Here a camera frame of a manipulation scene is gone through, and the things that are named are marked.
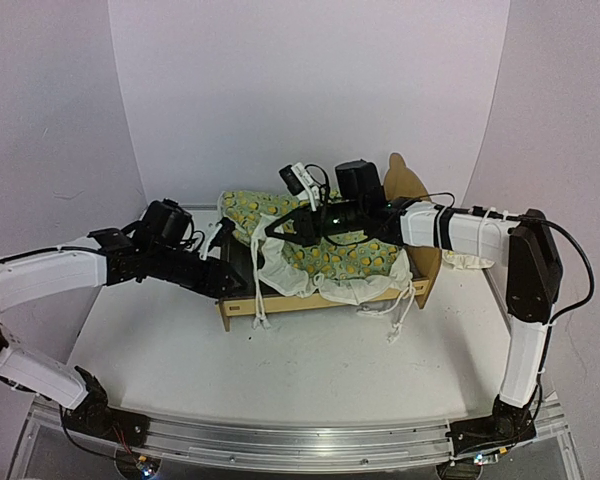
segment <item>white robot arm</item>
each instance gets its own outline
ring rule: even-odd
[[[280,171],[293,193],[289,173],[289,167]],[[581,247],[562,227],[546,220],[537,210],[514,216],[481,207],[445,207],[428,198],[397,198],[389,202],[375,165],[364,160],[338,165],[336,175],[342,200],[329,202],[327,192],[322,196],[326,203],[323,201],[320,208],[304,206],[293,210],[272,223],[266,229],[267,235],[304,246],[316,245],[323,238],[343,246],[330,236],[362,230],[367,239],[399,246],[437,247],[507,266],[511,342],[493,413],[452,423],[450,436],[456,455],[485,447],[507,447],[533,438],[535,414],[531,415],[529,407],[535,392],[541,390],[540,375],[551,327],[558,316],[584,305],[593,295],[593,273]],[[293,222],[293,231],[275,231],[287,222]],[[549,227],[565,235],[578,250],[590,280],[590,292],[584,300],[555,314],[563,269]]]
[[[232,227],[229,221],[219,223],[206,247],[219,245]],[[194,247],[193,234],[189,213],[173,201],[155,201],[141,220],[122,230],[94,231],[69,244],[0,258],[0,315],[15,305],[55,293],[146,277],[213,298],[243,288],[244,280],[228,263],[200,258],[202,242]],[[89,372],[79,367],[74,371],[27,347],[1,324],[0,380],[55,400],[68,410],[70,428],[91,435],[109,435],[115,441],[112,422],[127,423],[124,420],[131,415],[107,406],[106,392]],[[124,433],[131,445],[141,443],[133,429]]]

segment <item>white tabletop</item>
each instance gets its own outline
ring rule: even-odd
[[[200,228],[216,213],[194,218]],[[268,331],[236,317],[225,333],[212,299],[148,279],[101,291],[70,363],[96,375],[114,406],[223,422],[387,424],[491,411],[509,334],[482,272],[443,267],[391,345],[390,315],[273,314]]]

